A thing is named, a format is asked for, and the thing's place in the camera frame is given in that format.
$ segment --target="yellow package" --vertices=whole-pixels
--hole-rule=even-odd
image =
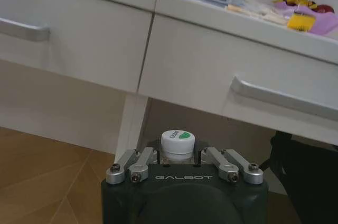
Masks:
[[[315,24],[316,18],[312,15],[295,12],[291,16],[287,26],[290,29],[299,31],[309,31],[313,24]]]

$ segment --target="red object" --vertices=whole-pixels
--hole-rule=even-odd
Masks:
[[[334,13],[333,8],[328,6],[328,5],[318,5],[317,8],[314,8],[312,10],[317,12],[317,13],[327,13],[327,12]]]

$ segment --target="plastic bottle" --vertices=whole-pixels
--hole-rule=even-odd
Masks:
[[[184,130],[167,130],[161,137],[161,164],[193,164],[195,136]]]

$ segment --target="wooden floor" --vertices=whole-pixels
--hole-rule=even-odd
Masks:
[[[0,127],[1,224],[99,224],[100,182],[114,156]],[[300,223],[269,195],[268,223]]]

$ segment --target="desk leg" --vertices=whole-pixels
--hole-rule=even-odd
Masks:
[[[148,97],[127,94],[118,136],[115,160],[127,149],[135,149],[142,134]]]

